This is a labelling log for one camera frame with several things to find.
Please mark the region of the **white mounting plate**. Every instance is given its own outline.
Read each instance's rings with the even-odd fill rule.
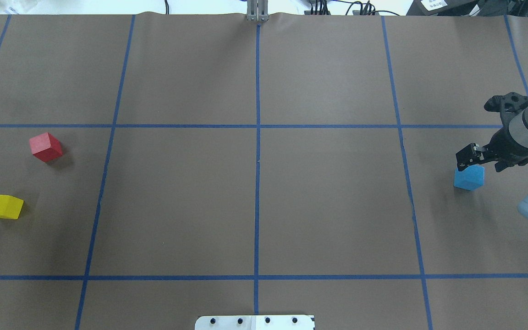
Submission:
[[[233,315],[199,317],[195,330],[315,330],[312,315]]]

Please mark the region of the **red cube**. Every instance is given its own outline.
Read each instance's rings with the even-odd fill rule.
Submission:
[[[32,154],[44,162],[62,156],[61,143],[48,132],[30,138],[30,148]]]

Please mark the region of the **blue cube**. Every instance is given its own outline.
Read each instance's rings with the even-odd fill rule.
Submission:
[[[455,169],[453,186],[465,190],[476,190],[484,186],[484,167],[472,165],[461,172]]]

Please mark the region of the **white bracket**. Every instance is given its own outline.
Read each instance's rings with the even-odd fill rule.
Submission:
[[[195,330],[315,330],[312,315],[234,315],[200,317]]]
[[[268,0],[247,0],[247,20],[250,22],[268,21]]]

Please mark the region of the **yellow cube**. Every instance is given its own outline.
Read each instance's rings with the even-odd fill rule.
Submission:
[[[23,200],[9,195],[0,195],[0,219],[19,218]]]

